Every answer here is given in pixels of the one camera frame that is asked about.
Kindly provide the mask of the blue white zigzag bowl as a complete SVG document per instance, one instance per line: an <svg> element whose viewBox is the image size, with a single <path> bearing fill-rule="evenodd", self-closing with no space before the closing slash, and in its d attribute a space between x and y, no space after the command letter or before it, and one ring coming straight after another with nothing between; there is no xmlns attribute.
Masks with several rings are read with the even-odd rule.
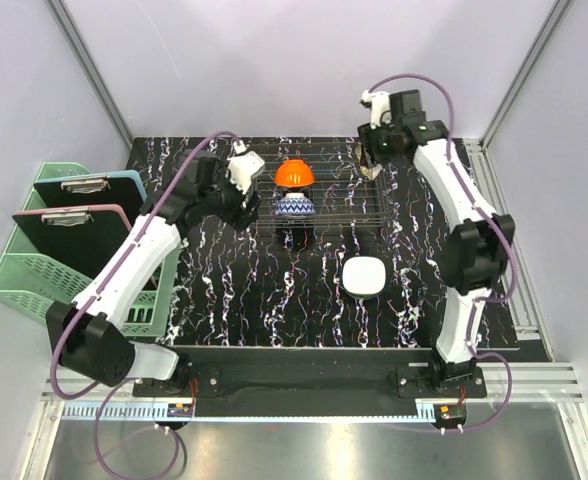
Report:
<svg viewBox="0 0 588 480"><path fill-rule="evenodd" d="M316 214L313 201L302 192L288 192L277 203L274 214L284 217L309 217Z"/></svg>

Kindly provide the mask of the orange bowl white inside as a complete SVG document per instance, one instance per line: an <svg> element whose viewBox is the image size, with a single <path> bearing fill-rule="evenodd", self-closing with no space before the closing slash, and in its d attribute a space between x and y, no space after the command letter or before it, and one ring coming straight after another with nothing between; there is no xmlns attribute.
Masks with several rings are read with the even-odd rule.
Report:
<svg viewBox="0 0 588 480"><path fill-rule="evenodd" d="M284 188L302 188L314 184L316 181L310 165L303 159L288 159L276 170L274 182Z"/></svg>

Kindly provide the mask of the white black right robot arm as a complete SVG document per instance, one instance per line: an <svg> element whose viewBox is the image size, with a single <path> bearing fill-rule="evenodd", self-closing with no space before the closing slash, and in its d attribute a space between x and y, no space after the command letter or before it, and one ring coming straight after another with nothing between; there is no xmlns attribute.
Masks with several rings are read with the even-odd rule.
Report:
<svg viewBox="0 0 588 480"><path fill-rule="evenodd" d="M440 121L428 120L420 93L363 92L370 119L359 126L363 166L375 169L396 158L411 160L428 183L450 232L437 262L447 287L440 333L428 364L428 384L450 396L473 379L478 330L485 305L513 257L515 222L482 196Z"/></svg>

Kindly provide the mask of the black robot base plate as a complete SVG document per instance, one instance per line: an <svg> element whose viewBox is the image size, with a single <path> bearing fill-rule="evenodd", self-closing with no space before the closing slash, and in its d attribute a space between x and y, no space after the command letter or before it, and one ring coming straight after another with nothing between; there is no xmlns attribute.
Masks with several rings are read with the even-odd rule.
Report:
<svg viewBox="0 0 588 480"><path fill-rule="evenodd" d="M272 363L217 364L199 362L180 374L180 381L144 380L134 395L186 396L196 389L199 398L222 398L251 389L267 391L373 391L400 398L483 399L488 391L480 369L462 379L440 385L431 382L421 364Z"/></svg>

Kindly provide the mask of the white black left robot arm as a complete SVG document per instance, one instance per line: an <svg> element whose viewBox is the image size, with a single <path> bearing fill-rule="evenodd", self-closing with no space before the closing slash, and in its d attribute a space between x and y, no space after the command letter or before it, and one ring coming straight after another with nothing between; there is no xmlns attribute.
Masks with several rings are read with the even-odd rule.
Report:
<svg viewBox="0 0 588 480"><path fill-rule="evenodd" d="M237 231L257 220L261 197L253 183L264 169L264 160L252 151L228 159L188 154L172 181L148 197L132 231L98 276L71 302L49 307L55 391L60 367L91 379L94 386L153 380L170 396L188 388L188 358L169 347L129 340L124 322L152 274L203 219L216 216Z"/></svg>

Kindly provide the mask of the yellow floral scalloped bowl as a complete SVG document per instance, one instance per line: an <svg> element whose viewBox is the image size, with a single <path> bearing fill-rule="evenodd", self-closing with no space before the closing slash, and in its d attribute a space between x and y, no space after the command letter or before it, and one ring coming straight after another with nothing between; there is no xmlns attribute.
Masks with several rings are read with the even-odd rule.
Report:
<svg viewBox="0 0 588 480"><path fill-rule="evenodd" d="M381 172L382 166L375 164L367 149L359 144L356 147L356 157L361 173L370 181L374 181Z"/></svg>

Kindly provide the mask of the white bowl dark blue outside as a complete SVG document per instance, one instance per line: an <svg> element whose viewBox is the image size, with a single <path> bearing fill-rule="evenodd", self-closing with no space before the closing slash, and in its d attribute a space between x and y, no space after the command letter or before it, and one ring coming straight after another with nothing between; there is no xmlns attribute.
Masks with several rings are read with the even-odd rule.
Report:
<svg viewBox="0 0 588 480"><path fill-rule="evenodd" d="M352 297L368 299L378 296L387 283L382 260L371 256L356 256L345 261L341 286Z"/></svg>

